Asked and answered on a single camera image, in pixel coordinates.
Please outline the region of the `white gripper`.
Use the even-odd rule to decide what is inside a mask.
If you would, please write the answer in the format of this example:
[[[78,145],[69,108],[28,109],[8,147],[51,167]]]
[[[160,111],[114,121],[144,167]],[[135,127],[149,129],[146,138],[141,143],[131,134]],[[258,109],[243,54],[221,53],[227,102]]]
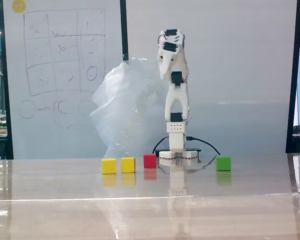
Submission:
[[[185,35],[180,29],[161,30],[157,39],[159,74],[162,80],[167,78],[177,55],[185,58]]]

